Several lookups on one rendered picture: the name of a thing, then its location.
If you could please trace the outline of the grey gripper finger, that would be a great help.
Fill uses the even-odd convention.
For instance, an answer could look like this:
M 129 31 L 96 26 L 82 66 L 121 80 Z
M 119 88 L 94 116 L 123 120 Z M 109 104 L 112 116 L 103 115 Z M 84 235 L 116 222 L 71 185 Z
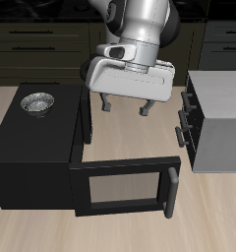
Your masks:
M 107 94 L 100 93 L 100 98 L 102 100 L 102 110 L 109 112 L 111 108 L 111 104 L 107 101 L 106 97 L 107 97 Z
M 140 108 L 141 116 L 147 116 L 148 111 L 152 108 L 153 105 L 154 105 L 154 100 L 149 99 L 147 103 L 143 107 Z

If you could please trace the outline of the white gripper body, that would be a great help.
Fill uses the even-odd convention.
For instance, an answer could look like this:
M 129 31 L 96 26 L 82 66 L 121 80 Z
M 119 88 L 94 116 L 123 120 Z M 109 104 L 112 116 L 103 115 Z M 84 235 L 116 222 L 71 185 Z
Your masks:
M 123 61 L 98 56 L 90 62 L 86 86 L 96 93 L 168 101 L 174 76 L 170 62 L 157 60 L 142 73 L 126 69 Z

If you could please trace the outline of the black microwave door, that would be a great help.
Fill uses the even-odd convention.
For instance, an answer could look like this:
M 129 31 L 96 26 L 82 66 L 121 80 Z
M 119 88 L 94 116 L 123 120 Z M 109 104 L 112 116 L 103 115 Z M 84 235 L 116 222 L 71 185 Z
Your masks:
M 163 211 L 173 215 L 179 184 L 179 157 L 116 159 L 69 164 L 75 215 L 77 217 Z M 91 200 L 89 179 L 106 175 L 139 175 L 158 172 L 153 198 L 96 202 Z

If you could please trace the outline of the white cabinet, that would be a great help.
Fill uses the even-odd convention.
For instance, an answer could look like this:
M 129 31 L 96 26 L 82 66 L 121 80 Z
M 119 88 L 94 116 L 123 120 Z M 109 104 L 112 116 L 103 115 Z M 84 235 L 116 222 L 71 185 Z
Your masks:
M 236 173 L 236 71 L 191 71 L 204 122 L 195 173 Z

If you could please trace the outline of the black microwave oven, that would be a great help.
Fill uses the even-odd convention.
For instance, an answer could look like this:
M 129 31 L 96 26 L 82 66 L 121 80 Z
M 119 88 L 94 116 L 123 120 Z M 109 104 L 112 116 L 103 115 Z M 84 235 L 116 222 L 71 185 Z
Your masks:
M 27 114 L 28 95 L 54 97 L 42 118 Z M 83 85 L 21 85 L 0 125 L 0 207 L 72 210 L 69 163 L 90 140 L 89 90 Z

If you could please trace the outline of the grey patterned bowl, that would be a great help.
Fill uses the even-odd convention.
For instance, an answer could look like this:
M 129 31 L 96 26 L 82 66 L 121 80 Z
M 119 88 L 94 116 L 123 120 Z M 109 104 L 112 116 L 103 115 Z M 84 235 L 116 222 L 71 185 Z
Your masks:
M 42 118 L 49 113 L 54 101 L 55 99 L 51 94 L 29 94 L 21 101 L 21 108 L 35 118 Z

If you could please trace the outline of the dark kitchen cupboards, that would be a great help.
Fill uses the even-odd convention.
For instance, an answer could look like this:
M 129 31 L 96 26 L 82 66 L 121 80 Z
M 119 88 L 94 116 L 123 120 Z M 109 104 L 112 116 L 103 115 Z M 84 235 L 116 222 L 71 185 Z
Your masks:
M 173 86 L 185 86 L 197 70 L 206 24 L 181 23 L 178 37 L 159 49 L 157 59 L 175 66 Z M 83 84 L 80 68 L 106 43 L 102 23 L 1 23 L 0 86 Z

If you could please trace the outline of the grey kitchen cupboards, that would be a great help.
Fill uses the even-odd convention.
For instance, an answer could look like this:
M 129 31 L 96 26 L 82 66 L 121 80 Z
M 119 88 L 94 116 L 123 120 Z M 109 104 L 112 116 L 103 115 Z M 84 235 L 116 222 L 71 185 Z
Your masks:
M 206 24 L 198 69 L 236 71 L 236 21 Z

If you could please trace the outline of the black kitchen countertop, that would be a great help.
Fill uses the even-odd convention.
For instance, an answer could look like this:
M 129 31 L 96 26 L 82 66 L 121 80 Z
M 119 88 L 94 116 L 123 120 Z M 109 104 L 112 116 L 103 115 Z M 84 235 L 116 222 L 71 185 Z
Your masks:
M 182 23 L 236 21 L 236 0 L 172 0 Z M 102 23 L 89 0 L 0 0 L 0 23 Z

